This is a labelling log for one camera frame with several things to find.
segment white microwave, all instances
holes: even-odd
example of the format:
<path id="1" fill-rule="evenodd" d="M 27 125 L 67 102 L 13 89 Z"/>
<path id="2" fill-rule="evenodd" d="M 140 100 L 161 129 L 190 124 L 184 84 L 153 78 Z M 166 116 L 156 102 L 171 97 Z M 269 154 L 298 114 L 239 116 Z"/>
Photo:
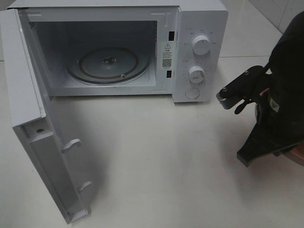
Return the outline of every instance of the white microwave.
<path id="1" fill-rule="evenodd" d="M 13 129 L 67 223 L 93 182 L 67 158 L 50 97 L 210 99 L 228 12 L 220 0 L 17 0 L 0 12 Z"/>

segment white table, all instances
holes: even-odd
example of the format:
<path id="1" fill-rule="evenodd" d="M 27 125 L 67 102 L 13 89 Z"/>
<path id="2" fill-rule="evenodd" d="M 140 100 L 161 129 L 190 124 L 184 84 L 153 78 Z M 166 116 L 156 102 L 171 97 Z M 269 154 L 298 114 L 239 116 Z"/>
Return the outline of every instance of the white table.
<path id="1" fill-rule="evenodd" d="M 254 106 L 225 111 L 215 94 L 264 65 L 281 34 L 250 3 L 230 11 L 212 100 L 171 96 L 55 98 L 67 140 L 80 138 L 99 191 L 92 215 L 67 225 L 11 129 L 0 63 L 0 227 L 300 228 L 304 168 L 281 156 L 236 159 L 255 124 Z"/>

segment power level knob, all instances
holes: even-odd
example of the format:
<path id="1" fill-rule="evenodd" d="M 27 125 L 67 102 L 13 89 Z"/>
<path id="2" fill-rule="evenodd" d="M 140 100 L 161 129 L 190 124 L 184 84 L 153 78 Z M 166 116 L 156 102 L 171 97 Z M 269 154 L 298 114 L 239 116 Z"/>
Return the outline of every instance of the power level knob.
<path id="1" fill-rule="evenodd" d="M 211 41 L 207 35 L 198 35 L 192 40 L 193 52 L 202 56 L 210 51 Z"/>
<path id="2" fill-rule="evenodd" d="M 204 70 L 200 66 L 194 66 L 189 69 L 189 80 L 198 84 L 205 80 Z"/>

